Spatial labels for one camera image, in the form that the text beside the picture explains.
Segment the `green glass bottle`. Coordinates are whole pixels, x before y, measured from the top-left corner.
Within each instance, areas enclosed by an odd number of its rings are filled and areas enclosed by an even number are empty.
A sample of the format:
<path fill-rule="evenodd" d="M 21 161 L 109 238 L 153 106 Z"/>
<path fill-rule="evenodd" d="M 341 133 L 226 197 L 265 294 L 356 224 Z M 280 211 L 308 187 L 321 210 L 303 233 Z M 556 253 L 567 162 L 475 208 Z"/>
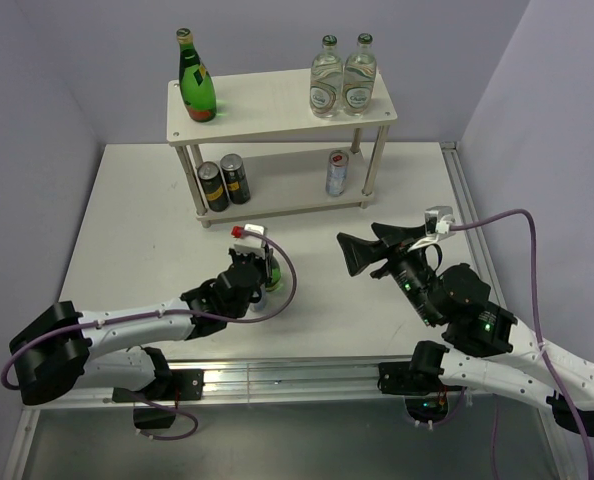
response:
<path fill-rule="evenodd" d="M 275 256 L 270 258 L 269 273 L 265 282 L 265 289 L 268 293 L 277 290 L 282 278 L 281 266 Z"/>
<path fill-rule="evenodd" d="M 217 113 L 212 78 L 194 46 L 191 31 L 178 29 L 176 39 L 180 50 L 178 83 L 184 106 L 192 120 L 211 121 Z"/>

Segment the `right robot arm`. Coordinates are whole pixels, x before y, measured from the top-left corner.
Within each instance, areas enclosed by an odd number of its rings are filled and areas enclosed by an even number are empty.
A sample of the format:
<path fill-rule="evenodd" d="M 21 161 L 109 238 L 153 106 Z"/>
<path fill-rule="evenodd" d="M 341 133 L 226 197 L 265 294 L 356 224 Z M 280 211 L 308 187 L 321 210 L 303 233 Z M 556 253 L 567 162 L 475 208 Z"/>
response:
<path fill-rule="evenodd" d="M 410 360 L 379 365 L 378 388 L 391 395 L 428 395 L 469 387 L 549 411 L 562 428 L 594 437 L 594 363 L 547 340 L 490 299 L 491 288 L 466 263 L 442 273 L 428 263 L 437 245 L 424 227 L 374 223 L 376 238 L 337 236 L 348 272 L 372 264 L 371 277 L 392 278 L 441 342 L 419 342 Z"/>

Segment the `clear glass bottle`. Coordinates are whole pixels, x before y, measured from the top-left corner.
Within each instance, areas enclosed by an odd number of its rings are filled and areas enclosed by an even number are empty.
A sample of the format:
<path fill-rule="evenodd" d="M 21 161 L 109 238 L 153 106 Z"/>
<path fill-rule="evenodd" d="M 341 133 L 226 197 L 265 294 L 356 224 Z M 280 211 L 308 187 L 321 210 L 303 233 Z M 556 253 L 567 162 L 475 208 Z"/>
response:
<path fill-rule="evenodd" d="M 377 74 L 372 43 L 371 34 L 359 34 L 356 49 L 346 59 L 342 94 L 348 115 L 361 115 L 370 105 Z"/>
<path fill-rule="evenodd" d="M 337 37 L 325 35 L 321 51 L 314 57 L 310 68 L 309 105 L 320 118 L 333 117 L 343 84 L 343 63 L 337 51 Z"/>

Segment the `green glass bottle front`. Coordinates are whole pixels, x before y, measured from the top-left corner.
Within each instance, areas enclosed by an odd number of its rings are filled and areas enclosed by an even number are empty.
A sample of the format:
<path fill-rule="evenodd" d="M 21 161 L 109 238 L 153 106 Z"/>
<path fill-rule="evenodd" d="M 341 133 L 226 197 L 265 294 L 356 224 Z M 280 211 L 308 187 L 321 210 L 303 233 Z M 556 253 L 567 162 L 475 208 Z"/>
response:
<path fill-rule="evenodd" d="M 265 282 L 265 289 L 268 293 L 277 290 L 282 278 L 281 266 L 275 256 L 270 258 L 269 273 Z"/>

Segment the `clear glass bottle front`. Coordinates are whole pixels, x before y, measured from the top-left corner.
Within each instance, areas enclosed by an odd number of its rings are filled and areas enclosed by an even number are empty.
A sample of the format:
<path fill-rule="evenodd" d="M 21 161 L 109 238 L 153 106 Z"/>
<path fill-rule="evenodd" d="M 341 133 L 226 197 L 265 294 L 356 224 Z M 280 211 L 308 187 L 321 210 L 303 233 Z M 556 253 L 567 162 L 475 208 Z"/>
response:
<path fill-rule="evenodd" d="M 356 49 L 346 59 L 342 94 L 348 115 L 361 115 L 370 105 L 377 74 L 372 43 L 371 34 L 359 34 Z"/>

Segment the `white blue can shelf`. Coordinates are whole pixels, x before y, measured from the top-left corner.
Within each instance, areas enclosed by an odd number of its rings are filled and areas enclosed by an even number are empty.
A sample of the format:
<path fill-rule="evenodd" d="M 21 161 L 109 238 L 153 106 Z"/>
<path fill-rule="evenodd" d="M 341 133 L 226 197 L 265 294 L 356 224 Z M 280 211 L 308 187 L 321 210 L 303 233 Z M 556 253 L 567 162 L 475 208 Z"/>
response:
<path fill-rule="evenodd" d="M 349 165 L 348 154 L 343 150 L 333 150 L 328 158 L 326 175 L 326 193 L 340 196 L 345 189 Z"/>

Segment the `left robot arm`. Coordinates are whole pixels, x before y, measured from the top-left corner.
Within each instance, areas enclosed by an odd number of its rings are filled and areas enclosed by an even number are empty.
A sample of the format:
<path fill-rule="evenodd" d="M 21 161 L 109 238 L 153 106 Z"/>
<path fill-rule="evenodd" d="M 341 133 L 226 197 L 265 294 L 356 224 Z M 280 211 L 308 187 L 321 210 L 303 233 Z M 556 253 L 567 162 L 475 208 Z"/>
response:
<path fill-rule="evenodd" d="M 205 338 L 231 323 L 247 322 L 262 300 L 274 253 L 262 245 L 230 249 L 231 263 L 216 277 L 154 306 L 121 311 L 79 311 L 57 302 L 9 343 L 10 370 L 26 406 L 57 400 L 73 389 L 113 388 L 147 399 L 168 394 L 173 374 L 155 343 Z"/>

